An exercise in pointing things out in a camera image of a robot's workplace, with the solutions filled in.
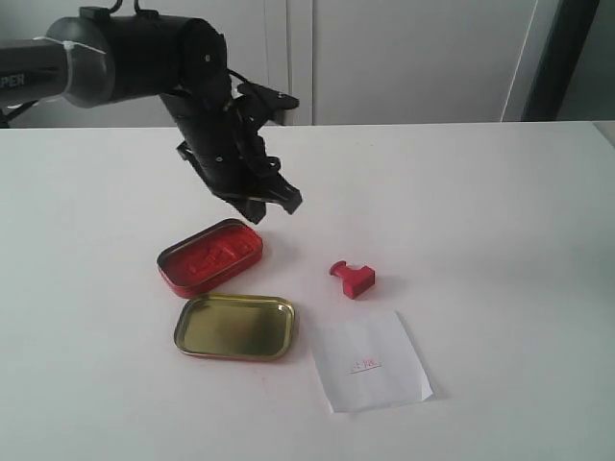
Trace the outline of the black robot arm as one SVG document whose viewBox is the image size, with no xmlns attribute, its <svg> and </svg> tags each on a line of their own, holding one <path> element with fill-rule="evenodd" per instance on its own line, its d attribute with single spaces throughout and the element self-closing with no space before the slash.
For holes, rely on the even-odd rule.
<svg viewBox="0 0 615 461">
<path fill-rule="evenodd" d="M 259 133 L 298 100 L 231 70 L 225 38 L 204 19 L 88 6 L 43 36 L 4 43 L 2 126 L 56 97 L 82 109 L 158 97 L 183 136 L 182 158 L 248 221 L 268 204 L 293 213 L 302 202 Z"/>
</svg>

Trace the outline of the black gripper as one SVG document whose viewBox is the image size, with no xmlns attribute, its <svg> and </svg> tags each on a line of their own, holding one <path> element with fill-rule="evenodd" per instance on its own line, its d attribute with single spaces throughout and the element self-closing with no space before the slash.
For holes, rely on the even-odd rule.
<svg viewBox="0 0 615 461">
<path fill-rule="evenodd" d="M 275 117 L 275 112 L 261 105 L 231 105 L 222 110 L 175 107 L 184 159 L 214 195 L 255 225 L 266 216 L 266 202 L 288 214 L 303 202 L 300 190 L 280 174 L 280 161 L 266 154 L 258 134 Z"/>
</svg>

